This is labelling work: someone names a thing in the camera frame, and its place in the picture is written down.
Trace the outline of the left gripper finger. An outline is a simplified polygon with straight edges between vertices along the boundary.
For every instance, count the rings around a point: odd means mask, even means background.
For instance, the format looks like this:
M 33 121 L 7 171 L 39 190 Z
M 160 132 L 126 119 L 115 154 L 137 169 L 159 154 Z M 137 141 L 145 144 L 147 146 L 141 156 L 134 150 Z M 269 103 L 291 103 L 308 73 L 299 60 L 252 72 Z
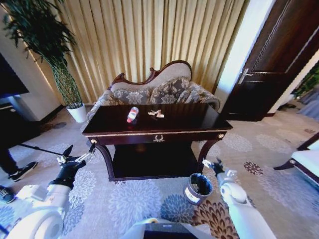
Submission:
M 74 161 L 75 162 L 82 162 L 82 161 L 85 161 L 85 162 L 90 162 L 92 160 L 95 160 L 96 156 L 95 156 L 95 143 L 91 145 L 89 151 L 85 154 L 83 154 L 82 156 L 76 158 Z
M 64 150 L 64 152 L 57 157 L 57 161 L 58 163 L 66 163 L 67 159 L 72 151 L 73 145 L 69 146 L 66 150 Z

